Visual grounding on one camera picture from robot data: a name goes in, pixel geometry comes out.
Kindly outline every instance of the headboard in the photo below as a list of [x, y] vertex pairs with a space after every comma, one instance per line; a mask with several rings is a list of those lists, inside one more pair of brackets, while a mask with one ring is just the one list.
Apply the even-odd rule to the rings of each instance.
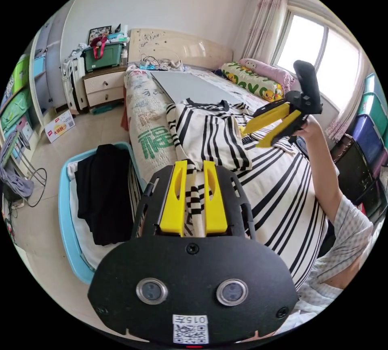
[[216, 70], [231, 62], [230, 48], [201, 37], [162, 29], [132, 29], [128, 45], [128, 62], [138, 63], [141, 56], [155, 59], [180, 59], [183, 64]]

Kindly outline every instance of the qr code label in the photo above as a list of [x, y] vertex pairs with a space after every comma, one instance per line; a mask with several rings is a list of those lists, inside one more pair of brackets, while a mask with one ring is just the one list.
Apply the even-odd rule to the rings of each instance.
[[207, 316], [173, 315], [174, 343], [204, 345], [209, 343]]

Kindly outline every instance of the yellow duck print pillow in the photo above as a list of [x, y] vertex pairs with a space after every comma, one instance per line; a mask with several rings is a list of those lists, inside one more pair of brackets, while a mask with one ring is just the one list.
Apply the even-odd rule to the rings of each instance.
[[237, 62], [226, 63], [220, 69], [228, 80], [268, 102], [284, 98], [279, 83], [259, 76], [253, 70], [243, 67]]

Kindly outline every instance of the bottle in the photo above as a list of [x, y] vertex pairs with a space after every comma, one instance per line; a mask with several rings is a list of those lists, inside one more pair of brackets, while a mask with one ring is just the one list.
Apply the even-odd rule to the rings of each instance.
[[122, 51], [121, 51], [121, 65], [122, 66], [126, 66], [127, 65], [127, 61], [128, 61], [128, 51], [124, 48]]

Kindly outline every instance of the picture frame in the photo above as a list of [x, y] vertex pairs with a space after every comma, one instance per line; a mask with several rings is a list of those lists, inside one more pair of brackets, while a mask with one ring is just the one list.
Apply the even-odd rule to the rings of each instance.
[[88, 45], [90, 45], [91, 41], [95, 39], [96, 37], [100, 36], [107, 36], [112, 31], [112, 25], [111, 26], [101, 26], [99, 28], [93, 28], [89, 30], [89, 38], [88, 38]]

